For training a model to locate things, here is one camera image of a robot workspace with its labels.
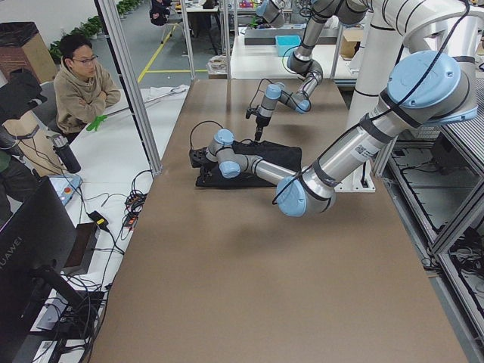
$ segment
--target green glove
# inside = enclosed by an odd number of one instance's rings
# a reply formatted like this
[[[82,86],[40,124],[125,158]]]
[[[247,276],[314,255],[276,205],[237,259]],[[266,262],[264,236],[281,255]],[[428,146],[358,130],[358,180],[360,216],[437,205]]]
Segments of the green glove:
[[[94,121],[92,123],[90,123],[88,125],[88,127],[86,128],[88,131],[97,131],[98,130],[98,127],[99,125],[107,118],[106,115],[100,115],[100,116],[96,116],[96,118],[94,119]]]

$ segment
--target yellow line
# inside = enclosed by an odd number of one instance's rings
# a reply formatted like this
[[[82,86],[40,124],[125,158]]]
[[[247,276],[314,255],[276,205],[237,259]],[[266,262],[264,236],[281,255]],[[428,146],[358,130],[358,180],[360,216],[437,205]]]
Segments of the yellow line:
[[[190,70],[147,70],[146,73],[188,73]],[[195,70],[195,72],[208,72],[208,70]]]
[[[150,69],[151,65],[153,64],[154,60],[157,59],[158,54],[161,52],[161,50],[165,46],[166,42],[168,42],[168,39],[172,35],[174,29],[175,29],[175,26],[172,28],[172,30],[170,30],[170,32],[168,33],[168,35],[165,37],[165,39],[163,40],[163,44],[160,44],[160,46],[158,47],[157,51],[155,51],[154,54],[151,56],[151,59],[148,61],[147,65],[144,67],[144,69],[141,71],[141,74],[138,77],[138,83],[141,82],[142,79],[144,78],[144,75],[147,72],[149,72],[149,69]]]

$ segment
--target blue box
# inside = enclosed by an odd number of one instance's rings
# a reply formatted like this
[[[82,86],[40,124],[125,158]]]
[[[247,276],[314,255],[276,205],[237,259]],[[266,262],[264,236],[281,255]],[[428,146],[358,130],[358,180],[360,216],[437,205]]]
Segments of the blue box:
[[[275,36],[278,57],[283,57],[284,55],[287,57],[299,44],[301,44],[301,38],[299,36]]]

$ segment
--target label sticker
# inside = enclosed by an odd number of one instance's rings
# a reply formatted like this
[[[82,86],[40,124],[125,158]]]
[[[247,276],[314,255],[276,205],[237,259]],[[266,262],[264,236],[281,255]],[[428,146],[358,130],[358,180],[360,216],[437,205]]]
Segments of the label sticker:
[[[353,150],[350,151],[351,155],[354,156],[358,161],[364,163],[369,160],[373,155],[375,155],[380,149],[373,146],[369,141],[364,140],[358,144]]]

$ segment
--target blue container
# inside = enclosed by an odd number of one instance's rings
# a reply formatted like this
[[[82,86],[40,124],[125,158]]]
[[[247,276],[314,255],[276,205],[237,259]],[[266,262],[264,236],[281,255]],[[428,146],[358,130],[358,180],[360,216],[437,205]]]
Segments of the blue container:
[[[297,46],[299,46],[300,43],[301,38],[299,36],[275,36],[275,46],[278,50],[278,57],[287,57]]]

